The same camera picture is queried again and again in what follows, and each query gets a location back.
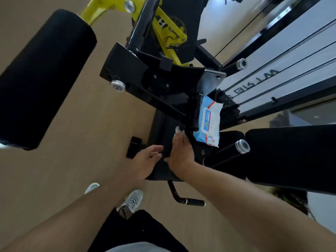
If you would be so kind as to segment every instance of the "yellow metal frame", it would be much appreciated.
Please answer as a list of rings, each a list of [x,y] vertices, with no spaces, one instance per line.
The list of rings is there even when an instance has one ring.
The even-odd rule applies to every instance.
[[[91,0],[88,6],[81,14],[81,18],[89,25],[92,25],[95,20],[98,19],[107,10],[117,9],[122,12],[127,12],[124,7],[126,0]],[[135,6],[135,12],[130,13],[133,20],[136,21],[141,12],[141,9],[145,3],[145,0],[130,0]],[[153,20],[153,29],[166,57],[173,59],[173,63],[180,66],[189,66],[188,63],[182,64],[173,49],[167,49],[170,46],[176,46],[183,44],[187,41],[187,35],[183,32],[184,28],[179,28],[167,15],[158,7],[155,13],[156,16],[160,16],[162,20],[168,25],[162,28],[156,18]]]

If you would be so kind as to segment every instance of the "wet wipes package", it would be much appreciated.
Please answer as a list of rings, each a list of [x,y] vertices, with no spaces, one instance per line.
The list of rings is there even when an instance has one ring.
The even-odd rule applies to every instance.
[[[222,103],[215,102],[210,97],[205,96],[201,99],[198,117],[199,130],[194,132],[197,141],[218,147],[222,107]]]

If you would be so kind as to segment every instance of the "hand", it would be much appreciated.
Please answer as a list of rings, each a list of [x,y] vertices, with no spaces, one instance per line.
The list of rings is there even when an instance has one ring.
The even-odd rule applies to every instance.
[[[132,160],[129,171],[135,179],[145,179],[152,173],[155,164],[161,159],[163,146],[152,145],[141,150]]]
[[[180,178],[188,169],[190,164],[195,162],[193,147],[184,132],[178,132],[173,138],[173,148],[170,157],[165,158],[169,168]]]

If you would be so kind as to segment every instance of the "forearm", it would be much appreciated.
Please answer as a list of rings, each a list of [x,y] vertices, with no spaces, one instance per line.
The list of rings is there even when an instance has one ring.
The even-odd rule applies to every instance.
[[[111,210],[134,182],[118,173],[1,250],[87,251]]]
[[[263,251],[336,247],[333,233],[254,185],[197,163],[184,170],[177,175],[202,193],[253,246]]]

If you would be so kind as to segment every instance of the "white sneaker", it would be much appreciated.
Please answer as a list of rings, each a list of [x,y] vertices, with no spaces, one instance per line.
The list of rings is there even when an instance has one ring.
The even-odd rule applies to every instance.
[[[123,207],[128,207],[129,211],[134,213],[137,207],[140,205],[143,196],[144,193],[140,189],[134,190],[125,198],[124,203],[119,208],[117,208],[117,212],[119,212],[119,210]]]
[[[96,189],[97,187],[99,187],[100,185],[97,182],[92,183],[85,191],[84,194],[87,194],[89,192],[91,192],[92,190]]]

